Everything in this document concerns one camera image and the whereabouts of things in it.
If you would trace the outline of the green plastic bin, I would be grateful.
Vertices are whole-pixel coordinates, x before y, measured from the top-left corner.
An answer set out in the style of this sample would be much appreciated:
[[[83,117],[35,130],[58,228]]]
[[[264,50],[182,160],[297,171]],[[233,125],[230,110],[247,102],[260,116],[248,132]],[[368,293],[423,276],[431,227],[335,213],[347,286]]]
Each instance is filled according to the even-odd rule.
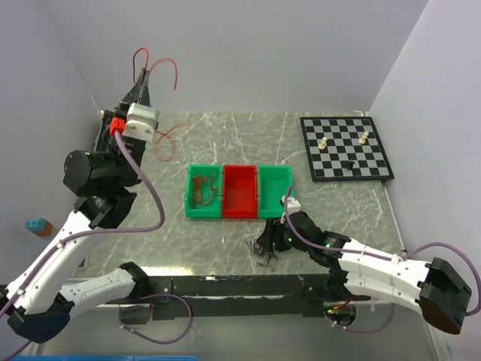
[[[222,166],[190,164],[184,196],[188,218],[220,218],[222,201]]]
[[[276,218],[283,213],[280,200],[293,185],[288,165],[258,165],[258,218]]]

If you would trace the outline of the red plastic bin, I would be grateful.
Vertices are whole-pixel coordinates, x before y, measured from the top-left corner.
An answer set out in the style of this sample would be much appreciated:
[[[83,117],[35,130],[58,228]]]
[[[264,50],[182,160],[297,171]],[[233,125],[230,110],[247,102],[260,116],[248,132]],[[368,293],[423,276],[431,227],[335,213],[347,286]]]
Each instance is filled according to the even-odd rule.
[[[225,164],[222,167],[223,218],[257,218],[258,197],[255,165]]]

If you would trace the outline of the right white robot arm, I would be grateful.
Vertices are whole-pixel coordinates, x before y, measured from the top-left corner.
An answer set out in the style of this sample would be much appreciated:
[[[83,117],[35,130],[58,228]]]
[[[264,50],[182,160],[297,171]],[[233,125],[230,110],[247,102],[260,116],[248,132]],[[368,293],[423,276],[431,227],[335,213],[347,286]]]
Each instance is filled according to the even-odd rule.
[[[469,311],[472,290],[444,259],[403,258],[367,247],[345,235],[321,230],[303,211],[288,218],[269,218],[254,248],[261,255],[296,249],[328,269],[319,286],[330,302],[380,299],[421,314],[433,327],[460,333]]]

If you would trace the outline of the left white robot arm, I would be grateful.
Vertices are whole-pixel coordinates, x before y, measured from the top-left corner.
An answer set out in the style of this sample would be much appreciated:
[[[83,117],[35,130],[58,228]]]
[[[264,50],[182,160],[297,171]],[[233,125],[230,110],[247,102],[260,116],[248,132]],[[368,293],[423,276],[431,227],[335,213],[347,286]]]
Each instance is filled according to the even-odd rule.
[[[41,255],[1,291],[1,314],[28,341],[49,341],[71,319],[100,304],[116,299],[140,302],[147,296],[150,278],[134,262],[77,285],[66,281],[100,234],[124,231],[119,225],[137,197],[131,187],[144,184],[156,205],[162,204],[140,169],[159,119],[150,104],[149,77],[143,68],[114,110],[102,114],[103,130],[93,151],[67,155],[63,183],[77,196],[74,208]]]

